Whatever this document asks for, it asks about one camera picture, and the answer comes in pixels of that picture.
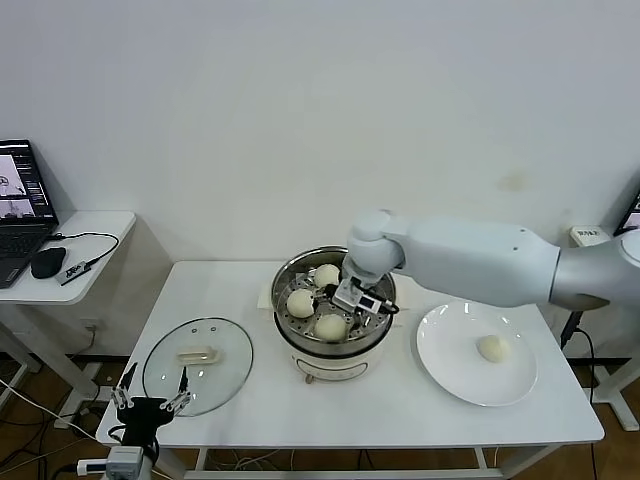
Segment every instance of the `laptop keyboard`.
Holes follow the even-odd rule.
[[[26,257],[42,237],[42,233],[0,233],[0,258]]]

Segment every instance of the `robotic arm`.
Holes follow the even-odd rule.
[[[446,217],[413,221],[378,210],[357,218],[347,247],[333,301],[348,311],[370,310],[365,289],[389,272],[497,307],[640,306],[640,231],[593,247],[561,249],[518,225]]]

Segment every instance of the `laptop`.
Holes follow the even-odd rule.
[[[0,288],[18,279],[57,226],[29,141],[0,141]]]

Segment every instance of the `white plate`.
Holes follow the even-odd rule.
[[[434,308],[418,327],[418,353],[436,382],[476,405],[498,407],[522,400],[538,379],[536,357],[511,325],[508,310],[473,302]],[[511,347],[502,363],[486,360],[476,347],[485,335],[500,335]]]

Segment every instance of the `pot lid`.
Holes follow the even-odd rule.
[[[195,417],[227,403],[242,388],[253,364],[247,332],[225,318],[191,320],[162,338],[144,365],[148,397],[173,398],[186,367],[191,401],[181,417]]]

